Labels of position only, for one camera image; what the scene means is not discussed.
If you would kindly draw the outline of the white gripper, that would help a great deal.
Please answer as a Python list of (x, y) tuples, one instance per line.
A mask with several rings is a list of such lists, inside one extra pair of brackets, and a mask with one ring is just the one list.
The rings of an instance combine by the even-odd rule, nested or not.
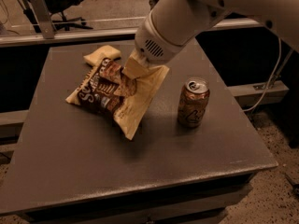
[(149, 76), (155, 71), (155, 67), (150, 63), (168, 63), (183, 49), (159, 34), (151, 14), (144, 19), (135, 33), (135, 48), (122, 69), (122, 73), (130, 79)]

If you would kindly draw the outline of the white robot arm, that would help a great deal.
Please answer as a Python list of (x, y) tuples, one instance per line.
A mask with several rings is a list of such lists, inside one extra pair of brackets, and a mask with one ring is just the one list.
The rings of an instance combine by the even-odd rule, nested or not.
[(299, 50), (299, 0), (159, 0), (137, 29), (123, 73), (143, 77), (231, 13), (252, 18)]

